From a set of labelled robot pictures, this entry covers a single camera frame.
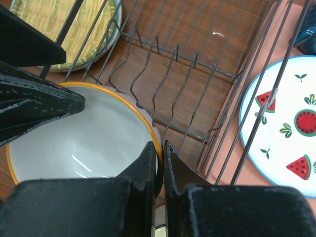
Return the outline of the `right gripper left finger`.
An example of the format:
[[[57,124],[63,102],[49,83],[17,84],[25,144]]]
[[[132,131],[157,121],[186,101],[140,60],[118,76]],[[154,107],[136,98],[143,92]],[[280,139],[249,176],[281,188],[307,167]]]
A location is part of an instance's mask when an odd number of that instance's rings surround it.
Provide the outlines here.
[[[85,108],[85,98],[23,70],[66,61],[57,43],[0,7],[0,144]]]

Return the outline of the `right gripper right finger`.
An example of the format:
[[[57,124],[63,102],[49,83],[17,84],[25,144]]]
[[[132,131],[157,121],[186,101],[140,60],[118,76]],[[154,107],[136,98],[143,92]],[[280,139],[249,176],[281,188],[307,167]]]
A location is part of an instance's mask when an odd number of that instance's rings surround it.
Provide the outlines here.
[[[155,234],[152,142],[115,178],[32,180],[0,206],[3,237],[152,237]],[[315,216],[296,189],[215,186],[164,146],[169,237],[313,237]]]

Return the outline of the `white bowl orange rim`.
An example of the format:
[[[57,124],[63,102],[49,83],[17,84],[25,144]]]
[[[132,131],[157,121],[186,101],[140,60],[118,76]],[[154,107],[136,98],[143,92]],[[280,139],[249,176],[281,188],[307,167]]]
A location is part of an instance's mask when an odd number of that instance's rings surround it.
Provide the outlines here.
[[[118,176],[151,141],[157,152],[156,193],[161,191],[161,138],[152,117],[119,90],[87,82],[62,86],[85,98],[85,109],[45,124],[6,145],[15,184],[57,178]]]

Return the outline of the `woven bamboo tray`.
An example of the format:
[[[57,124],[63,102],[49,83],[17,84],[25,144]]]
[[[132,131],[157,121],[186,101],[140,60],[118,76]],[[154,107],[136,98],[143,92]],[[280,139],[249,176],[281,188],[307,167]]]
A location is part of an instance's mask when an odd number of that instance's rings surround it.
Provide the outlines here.
[[[42,34],[56,41],[74,3],[73,0],[14,0],[10,10]],[[62,42],[67,61],[64,64],[52,65],[50,71],[67,72],[69,70],[69,57],[73,56],[71,48],[75,42],[78,42],[75,39],[76,26],[80,26],[79,11]]]

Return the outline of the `cream mug black handle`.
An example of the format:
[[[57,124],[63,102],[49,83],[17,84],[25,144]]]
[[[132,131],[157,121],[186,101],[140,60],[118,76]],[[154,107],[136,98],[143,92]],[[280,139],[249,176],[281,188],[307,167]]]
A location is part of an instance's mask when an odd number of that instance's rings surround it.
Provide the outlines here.
[[[156,209],[155,237],[167,237],[165,205]]]

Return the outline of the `pink plastic tray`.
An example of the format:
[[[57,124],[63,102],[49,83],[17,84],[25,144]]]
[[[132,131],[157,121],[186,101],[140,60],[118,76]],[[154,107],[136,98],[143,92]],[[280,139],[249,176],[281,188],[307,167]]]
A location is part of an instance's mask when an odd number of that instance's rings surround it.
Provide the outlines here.
[[[250,52],[233,80],[215,129],[210,134],[211,141],[199,154],[197,172],[209,183],[232,183],[243,153],[241,139],[237,136],[243,95],[254,78],[269,65],[283,60],[287,54],[300,54],[291,47],[290,41],[299,30],[298,21],[308,3],[307,0],[278,0],[268,9]]]

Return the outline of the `watermelon pattern plate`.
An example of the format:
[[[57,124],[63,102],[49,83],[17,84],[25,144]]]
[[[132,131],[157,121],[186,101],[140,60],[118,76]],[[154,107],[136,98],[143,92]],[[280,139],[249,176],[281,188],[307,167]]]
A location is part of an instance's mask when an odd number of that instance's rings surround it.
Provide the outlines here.
[[[316,196],[316,58],[289,58],[248,157],[271,183]]]

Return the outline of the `blue ceramic mug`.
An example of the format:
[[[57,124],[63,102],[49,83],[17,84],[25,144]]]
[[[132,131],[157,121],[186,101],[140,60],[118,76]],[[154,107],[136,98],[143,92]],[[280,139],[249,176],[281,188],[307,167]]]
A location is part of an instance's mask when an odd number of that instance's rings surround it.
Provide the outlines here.
[[[306,15],[294,47],[306,55],[316,55],[316,15]]]

